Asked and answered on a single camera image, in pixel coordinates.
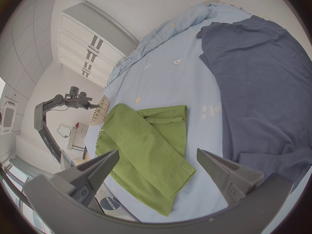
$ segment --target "navy blue garment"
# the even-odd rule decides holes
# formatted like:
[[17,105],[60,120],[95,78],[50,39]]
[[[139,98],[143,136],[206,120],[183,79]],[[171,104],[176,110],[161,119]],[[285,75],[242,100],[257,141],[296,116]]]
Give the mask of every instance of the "navy blue garment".
[[202,27],[222,100],[223,157],[297,187],[312,164],[312,62],[288,31],[252,16]]

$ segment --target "wicker basket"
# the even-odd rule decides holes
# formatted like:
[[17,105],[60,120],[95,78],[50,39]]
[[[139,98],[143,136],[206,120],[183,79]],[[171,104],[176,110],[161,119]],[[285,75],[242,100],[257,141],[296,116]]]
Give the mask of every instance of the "wicker basket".
[[99,107],[94,110],[90,126],[97,126],[104,120],[109,106],[108,98],[106,96],[102,96],[98,105]]

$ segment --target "cabinet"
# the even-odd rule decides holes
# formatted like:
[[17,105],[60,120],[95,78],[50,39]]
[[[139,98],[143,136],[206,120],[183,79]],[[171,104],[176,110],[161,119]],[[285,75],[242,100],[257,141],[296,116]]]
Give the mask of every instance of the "cabinet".
[[115,64],[137,44],[83,3],[64,10],[61,16],[59,61],[104,87]]

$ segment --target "bed sheet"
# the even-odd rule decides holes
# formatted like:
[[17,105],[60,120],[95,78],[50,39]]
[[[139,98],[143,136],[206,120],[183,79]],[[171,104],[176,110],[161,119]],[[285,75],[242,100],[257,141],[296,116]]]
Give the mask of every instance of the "bed sheet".
[[[105,184],[116,198],[142,222],[176,222],[206,216],[227,207],[220,191],[196,160],[197,148],[222,156],[222,113],[216,80],[199,56],[203,53],[196,33],[213,21],[233,23],[249,18],[233,6],[216,4],[214,18],[192,25],[160,44],[111,81],[103,94],[109,111],[118,103],[134,110],[186,104],[187,145],[185,159],[197,169],[181,189],[169,217],[147,207],[117,184],[111,176]],[[103,123],[89,126],[85,145],[95,157],[95,145]]]

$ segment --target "bed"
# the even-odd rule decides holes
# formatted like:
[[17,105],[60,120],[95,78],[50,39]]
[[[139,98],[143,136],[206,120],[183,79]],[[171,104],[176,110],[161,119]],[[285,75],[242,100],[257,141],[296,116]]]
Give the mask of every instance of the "bed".
[[[169,217],[138,201],[110,176],[104,181],[140,221],[184,221],[227,207],[220,191],[196,160],[197,148],[222,156],[220,91],[213,74],[199,58],[203,51],[196,34],[213,21],[233,23],[250,17],[234,6],[201,3],[151,31],[114,68],[103,92],[110,100],[108,111],[118,103],[134,110],[180,104],[188,107],[185,159],[197,172],[177,194]],[[92,158],[102,125],[90,126],[85,138]]]

